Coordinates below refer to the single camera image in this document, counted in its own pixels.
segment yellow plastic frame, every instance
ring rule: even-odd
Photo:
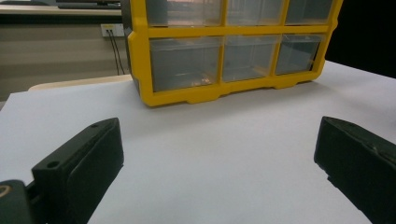
[[[292,87],[299,82],[316,79],[320,76],[325,63],[325,53],[337,26],[337,18],[343,0],[333,0],[327,24],[321,25],[298,25],[286,26],[286,14],[290,0],[284,1],[282,8],[281,23],[277,26],[226,26],[226,13],[228,0],[223,0],[221,25],[216,27],[149,27],[146,12],[146,0],[131,0],[131,14],[134,30],[128,36],[130,63],[133,69],[132,76],[138,83],[138,89],[142,101],[146,105],[167,105],[178,102],[190,104],[201,103],[218,99],[235,91],[246,91],[258,88],[282,89]],[[313,62],[312,70],[287,74],[275,75],[275,65],[280,49],[280,43],[276,44],[274,59],[270,74],[267,77],[248,80],[223,82],[221,80],[224,47],[219,49],[219,71],[217,83],[190,87],[180,90],[154,92],[152,87],[149,40],[160,37],[197,37],[197,36],[225,36],[225,35],[283,35],[283,34],[313,34],[324,35],[325,39],[320,42],[318,52]]]

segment electrical outlet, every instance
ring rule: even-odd
[[[114,36],[124,36],[123,26],[120,23],[100,24],[100,26],[103,37],[109,37],[107,31],[111,31]]]

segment plastic drawer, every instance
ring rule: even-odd
[[[123,1],[129,68],[149,106],[196,104],[318,78],[343,3]]]
[[[146,0],[149,26],[220,25],[222,0]]]
[[[278,25],[284,0],[229,0],[228,25]]]
[[[154,91],[216,82],[220,42],[220,37],[150,40]]]
[[[276,64],[276,74],[310,71],[318,45],[324,35],[283,35]]]
[[[222,80],[268,76],[278,39],[279,35],[226,36]]]
[[[325,24],[328,22],[333,0],[290,0],[287,25]]]

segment white table surface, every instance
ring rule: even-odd
[[[370,223],[313,161],[322,116],[396,143],[396,80],[326,62],[315,81],[149,108],[132,81],[11,94],[0,180],[118,117],[124,167],[91,223]]]

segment black cable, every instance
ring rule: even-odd
[[[125,71],[123,70],[122,63],[121,63],[119,48],[117,47],[116,38],[114,37],[114,34],[113,34],[112,30],[110,30],[110,38],[113,38],[114,45],[116,46],[117,54],[119,55],[120,67],[121,67],[122,73],[125,75]]]
[[[120,69],[119,69],[119,64],[117,63],[117,56],[116,56],[116,50],[114,49],[114,45],[113,45],[113,40],[110,37],[110,42],[111,42],[111,47],[113,47],[113,52],[114,52],[114,59],[116,60],[116,66],[117,66],[117,75],[120,75]]]

